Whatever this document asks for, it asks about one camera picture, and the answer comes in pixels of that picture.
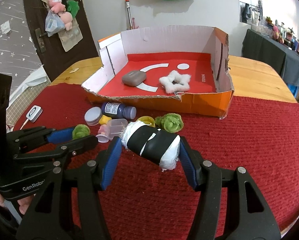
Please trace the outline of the person's left hand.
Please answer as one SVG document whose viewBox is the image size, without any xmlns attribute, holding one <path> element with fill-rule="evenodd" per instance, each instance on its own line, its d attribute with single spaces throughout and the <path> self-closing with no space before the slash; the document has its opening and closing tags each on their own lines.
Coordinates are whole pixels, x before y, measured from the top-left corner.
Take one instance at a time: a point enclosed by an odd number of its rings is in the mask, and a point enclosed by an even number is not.
<svg viewBox="0 0 299 240">
<path fill-rule="evenodd" d="M 34 197 L 35 195 L 31 195 L 18 200 L 19 211 L 22 215 L 26 213 Z M 4 197 L 0 194 L 0 207 L 7 208 L 7 206 L 4 204 L 4 201 Z"/>
</svg>

